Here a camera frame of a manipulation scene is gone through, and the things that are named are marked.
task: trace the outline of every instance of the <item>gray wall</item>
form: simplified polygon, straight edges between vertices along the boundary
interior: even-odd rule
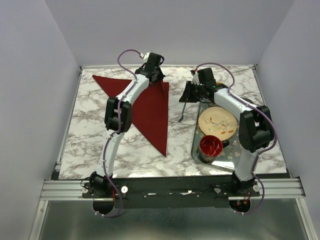
[[[320,237],[320,1],[295,0],[258,65],[289,170]]]
[[[26,240],[79,68],[43,0],[0,1],[0,238]]]
[[[82,66],[117,64],[125,49],[166,64],[257,64],[293,0],[46,0]],[[140,63],[128,54],[124,63]]]

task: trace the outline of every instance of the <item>plate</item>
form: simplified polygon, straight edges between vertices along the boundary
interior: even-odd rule
[[[209,107],[198,119],[201,131],[205,135],[213,135],[221,141],[231,138],[237,130],[236,118],[221,107]]]

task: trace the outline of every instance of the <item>white marble surface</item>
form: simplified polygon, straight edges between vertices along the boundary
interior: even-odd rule
[[[263,104],[253,71],[250,66],[229,66],[235,75],[233,92],[251,99],[255,104]],[[231,84],[227,72],[213,67],[217,82]],[[224,171],[214,166],[198,164],[191,157],[193,134],[198,112],[197,103],[186,105],[184,120],[181,117],[183,103],[179,103],[186,81],[192,79],[189,67],[163,67],[169,82],[169,119],[167,157],[161,155],[137,130],[131,126],[122,139],[114,162],[113,177],[176,177],[199,175],[224,175]],[[92,75],[117,79],[133,77],[122,69],[84,69],[65,149],[59,179],[81,179],[94,172],[106,139],[104,124],[108,96],[92,78]],[[279,145],[263,153],[258,163],[257,173],[285,173],[286,165]]]

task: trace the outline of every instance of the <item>red cloth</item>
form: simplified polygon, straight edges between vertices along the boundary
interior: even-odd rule
[[[131,80],[92,76],[109,97],[119,95]],[[159,81],[144,90],[132,105],[132,123],[165,157],[168,138],[169,83]]]

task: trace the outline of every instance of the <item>red mug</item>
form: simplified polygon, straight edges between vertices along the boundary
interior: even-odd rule
[[[216,136],[207,135],[200,140],[196,155],[201,162],[212,164],[222,152],[223,148],[229,144],[230,142],[228,140],[222,142]]]

